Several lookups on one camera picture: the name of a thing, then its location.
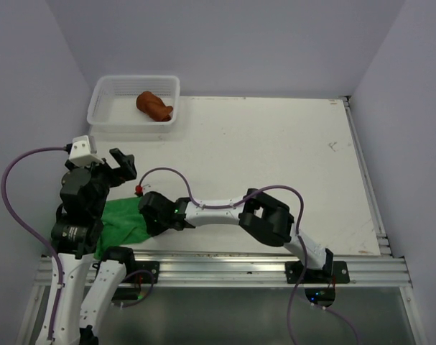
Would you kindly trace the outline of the green towel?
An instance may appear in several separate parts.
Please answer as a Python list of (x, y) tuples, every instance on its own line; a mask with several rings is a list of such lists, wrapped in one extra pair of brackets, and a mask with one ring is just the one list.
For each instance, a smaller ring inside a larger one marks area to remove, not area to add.
[(133, 197), (106, 202), (101, 217), (103, 231), (98, 238), (95, 259), (101, 259), (109, 247), (139, 244), (151, 237), (138, 210), (140, 200), (141, 198)]

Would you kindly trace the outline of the brown towel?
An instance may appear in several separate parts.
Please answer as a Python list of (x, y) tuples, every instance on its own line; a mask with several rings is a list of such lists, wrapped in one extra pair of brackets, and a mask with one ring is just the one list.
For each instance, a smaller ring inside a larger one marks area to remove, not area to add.
[(167, 122), (172, 119), (172, 106), (167, 106), (163, 100), (150, 91), (137, 96), (136, 107), (155, 122)]

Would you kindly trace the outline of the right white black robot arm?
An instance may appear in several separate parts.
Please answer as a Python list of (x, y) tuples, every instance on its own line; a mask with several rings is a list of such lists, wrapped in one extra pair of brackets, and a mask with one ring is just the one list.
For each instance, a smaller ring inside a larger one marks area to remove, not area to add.
[(141, 197), (138, 210), (150, 236), (170, 229), (239, 226), (261, 244), (285, 248), (300, 258), (312, 280), (324, 282), (333, 274), (334, 254), (301, 230), (304, 202), (301, 196), (298, 198), (297, 217), (291, 214), (287, 204), (267, 194), (264, 188), (250, 188), (242, 199), (230, 199), (223, 205), (218, 201), (194, 201), (190, 196), (171, 201), (152, 191)]

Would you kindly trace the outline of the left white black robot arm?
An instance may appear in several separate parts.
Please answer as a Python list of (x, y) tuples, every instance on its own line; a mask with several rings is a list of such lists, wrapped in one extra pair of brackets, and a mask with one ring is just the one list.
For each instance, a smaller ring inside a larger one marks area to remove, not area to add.
[(101, 220), (111, 188), (137, 177), (134, 156), (110, 150), (112, 168), (91, 149), (68, 148), (68, 172), (62, 178), (61, 204), (51, 231), (52, 281), (37, 344), (97, 344), (98, 327), (121, 282), (135, 278), (132, 249), (110, 247), (100, 261), (96, 279), (85, 290), (88, 272), (103, 231)]

